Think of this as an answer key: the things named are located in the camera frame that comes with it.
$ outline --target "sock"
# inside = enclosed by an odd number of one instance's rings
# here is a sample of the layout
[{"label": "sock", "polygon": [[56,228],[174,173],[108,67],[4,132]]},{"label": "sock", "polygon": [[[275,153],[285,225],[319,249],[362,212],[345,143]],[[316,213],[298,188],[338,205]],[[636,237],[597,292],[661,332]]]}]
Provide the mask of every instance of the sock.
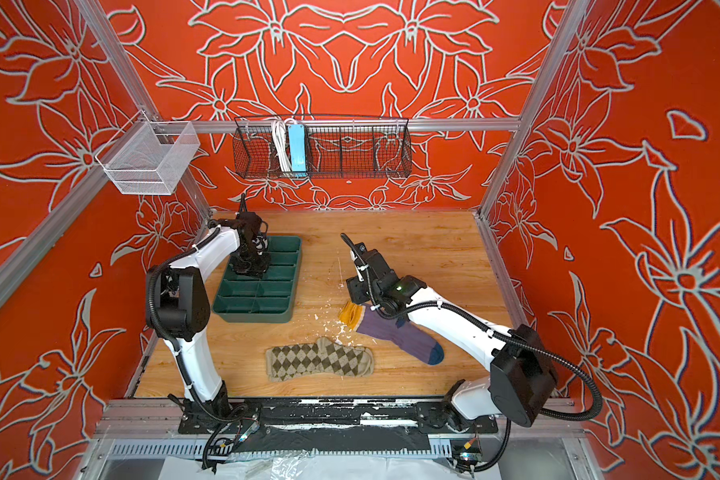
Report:
[{"label": "sock", "polygon": [[339,314],[339,319],[357,333],[391,341],[402,351],[427,365],[437,365],[445,358],[443,347],[430,335],[419,330],[416,325],[407,320],[381,318],[369,306],[348,302]]},{"label": "sock", "polygon": [[266,351],[270,382],[284,382],[313,373],[368,376],[373,373],[373,354],[364,346],[343,346],[321,337],[315,343],[276,346]]}]

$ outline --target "white cord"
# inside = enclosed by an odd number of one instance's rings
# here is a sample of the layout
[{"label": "white cord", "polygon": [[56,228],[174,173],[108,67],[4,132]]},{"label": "white cord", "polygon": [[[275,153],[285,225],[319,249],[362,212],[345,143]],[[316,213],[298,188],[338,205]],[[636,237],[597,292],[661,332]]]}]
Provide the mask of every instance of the white cord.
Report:
[{"label": "white cord", "polygon": [[280,170],[283,172],[291,171],[291,159],[288,158],[286,152],[286,142],[288,141],[286,136],[286,122],[296,123],[296,120],[287,118],[283,120],[272,120],[272,141],[275,144],[277,150],[277,157],[280,160]]}]

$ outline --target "wood grain surface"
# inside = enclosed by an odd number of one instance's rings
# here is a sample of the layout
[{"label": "wood grain surface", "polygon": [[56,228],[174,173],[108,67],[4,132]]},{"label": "wood grain surface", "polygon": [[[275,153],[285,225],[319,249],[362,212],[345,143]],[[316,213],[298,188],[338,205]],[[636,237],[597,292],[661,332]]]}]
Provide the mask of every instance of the wood grain surface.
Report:
[{"label": "wood grain surface", "polygon": [[[216,314],[208,324],[213,361],[230,396],[441,395],[459,379],[487,372],[463,350],[436,333],[445,360],[428,366],[392,342],[349,332],[338,321],[348,300],[344,280],[355,272],[339,234],[377,249],[400,276],[413,275],[444,298],[491,322],[510,324],[472,214],[455,212],[264,212],[269,233],[302,238],[302,265],[293,318],[284,324],[227,323]],[[226,262],[206,282],[211,302]],[[321,373],[288,382],[267,379],[264,352],[274,346],[314,342],[320,336],[343,345],[370,347],[374,373],[343,378]],[[182,396],[179,371],[162,343],[141,377],[138,397]]]}]

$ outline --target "green tray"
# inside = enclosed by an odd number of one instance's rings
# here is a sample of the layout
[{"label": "green tray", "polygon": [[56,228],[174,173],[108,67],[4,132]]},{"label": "green tray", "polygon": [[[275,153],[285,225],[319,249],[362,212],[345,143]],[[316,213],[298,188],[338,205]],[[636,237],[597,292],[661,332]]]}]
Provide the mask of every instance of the green tray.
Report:
[{"label": "green tray", "polygon": [[285,323],[293,316],[302,239],[270,236],[272,258],[261,279],[238,275],[227,264],[213,301],[213,312],[227,322]]}]

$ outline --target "floral wallpaper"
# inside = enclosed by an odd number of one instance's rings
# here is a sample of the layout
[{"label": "floral wallpaper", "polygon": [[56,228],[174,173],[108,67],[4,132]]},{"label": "floral wallpaper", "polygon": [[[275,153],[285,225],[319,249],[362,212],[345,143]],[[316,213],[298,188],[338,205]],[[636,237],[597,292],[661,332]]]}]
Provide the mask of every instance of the floral wallpaper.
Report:
[{"label": "floral wallpaper", "polygon": [[135,112],[71,0],[0,1],[0,264]]},{"label": "floral wallpaper", "polygon": [[77,473],[149,341],[146,270],[199,228],[181,187],[138,197],[107,184],[0,310],[0,480]]},{"label": "floral wallpaper", "polygon": [[490,228],[600,385],[606,477],[720,478],[720,0],[592,2],[502,181]]},{"label": "floral wallpaper", "polygon": [[[562,0],[159,2],[103,0],[164,118],[255,114],[517,116]],[[405,180],[244,180],[228,134],[204,135],[192,172],[212,206],[469,208],[508,132],[413,136]]]}]

